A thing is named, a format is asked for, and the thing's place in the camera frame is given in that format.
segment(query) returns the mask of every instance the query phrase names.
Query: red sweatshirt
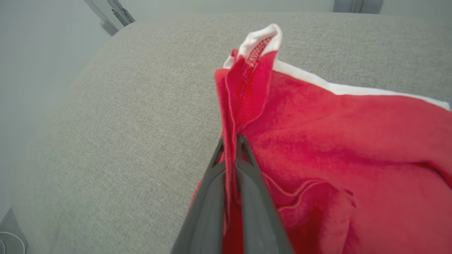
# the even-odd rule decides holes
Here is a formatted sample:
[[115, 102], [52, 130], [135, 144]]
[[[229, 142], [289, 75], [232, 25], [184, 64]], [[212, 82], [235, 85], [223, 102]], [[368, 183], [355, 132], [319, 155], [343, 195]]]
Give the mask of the red sweatshirt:
[[452, 114], [434, 99], [328, 83], [276, 59], [277, 25], [215, 73], [225, 253], [242, 252], [235, 137], [250, 143], [296, 253], [452, 253]]

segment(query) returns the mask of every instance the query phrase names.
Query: white wall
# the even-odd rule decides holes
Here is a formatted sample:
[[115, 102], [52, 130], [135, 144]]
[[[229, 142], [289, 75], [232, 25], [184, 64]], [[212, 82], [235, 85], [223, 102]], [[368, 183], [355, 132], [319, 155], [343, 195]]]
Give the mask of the white wall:
[[122, 0], [121, 2], [137, 21], [187, 13], [332, 12], [334, 5], [334, 0]]
[[0, 4], [0, 221], [9, 176], [27, 141], [111, 38], [83, 0]]

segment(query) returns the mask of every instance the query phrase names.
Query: gray upholstered surface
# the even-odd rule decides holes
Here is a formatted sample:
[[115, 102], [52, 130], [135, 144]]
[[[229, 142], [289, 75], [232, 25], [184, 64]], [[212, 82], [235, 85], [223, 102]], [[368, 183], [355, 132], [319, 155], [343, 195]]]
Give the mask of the gray upholstered surface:
[[330, 82], [451, 101], [447, 24], [361, 14], [136, 22], [82, 71], [16, 170], [13, 210], [34, 253], [167, 253], [221, 133], [213, 73], [273, 22], [280, 59]]

